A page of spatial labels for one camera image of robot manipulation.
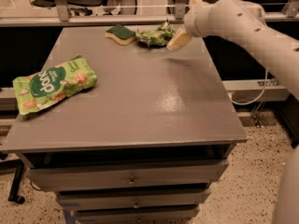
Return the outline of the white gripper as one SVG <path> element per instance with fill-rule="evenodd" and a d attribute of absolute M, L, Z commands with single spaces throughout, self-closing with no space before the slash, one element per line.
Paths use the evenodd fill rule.
<path fill-rule="evenodd" d="M 212 20 L 218 14 L 212 12 L 218 8 L 217 3 L 209 4 L 203 0 L 189 0 L 189 11 L 184 17 L 184 28 L 179 28 L 168 42 L 170 50 L 180 49 L 187 45 L 192 37 L 207 37 L 209 35 L 220 36 L 215 29 L 216 22 Z"/>

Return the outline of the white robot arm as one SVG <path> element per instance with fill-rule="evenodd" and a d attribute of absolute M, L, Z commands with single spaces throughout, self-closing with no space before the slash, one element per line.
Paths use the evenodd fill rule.
<path fill-rule="evenodd" d="M 167 47 L 175 50 L 194 37 L 219 36 L 244 49 L 299 99 L 299 41 L 268 27 L 263 14 L 261 6 L 242 0 L 190 0 L 184 26 Z M 299 224 L 299 147 L 285 165 L 273 224 Z"/>

